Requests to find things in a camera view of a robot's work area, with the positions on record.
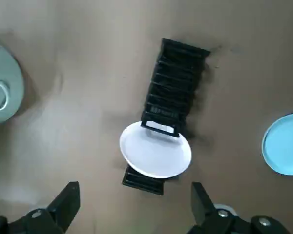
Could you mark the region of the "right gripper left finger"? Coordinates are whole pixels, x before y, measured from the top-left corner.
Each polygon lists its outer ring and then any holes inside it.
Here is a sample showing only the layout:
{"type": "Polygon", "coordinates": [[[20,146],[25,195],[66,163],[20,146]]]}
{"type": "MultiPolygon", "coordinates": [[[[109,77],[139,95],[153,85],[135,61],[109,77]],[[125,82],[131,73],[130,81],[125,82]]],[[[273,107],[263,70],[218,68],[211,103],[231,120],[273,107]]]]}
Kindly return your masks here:
{"type": "Polygon", "coordinates": [[[14,222],[0,216],[0,234],[64,234],[80,209],[80,184],[69,182],[45,208],[31,210],[14,222]]]}

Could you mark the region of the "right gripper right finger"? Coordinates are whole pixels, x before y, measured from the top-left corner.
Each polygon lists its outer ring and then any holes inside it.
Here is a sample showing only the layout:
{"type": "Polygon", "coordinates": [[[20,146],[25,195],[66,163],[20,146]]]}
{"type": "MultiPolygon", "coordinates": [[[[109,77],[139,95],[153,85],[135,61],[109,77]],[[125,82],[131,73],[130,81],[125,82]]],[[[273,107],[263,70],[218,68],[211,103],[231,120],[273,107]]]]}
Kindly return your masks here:
{"type": "Polygon", "coordinates": [[[249,222],[228,209],[216,208],[200,182],[191,185],[191,208],[196,224],[189,234],[288,234],[278,220],[258,215],[249,222]]]}

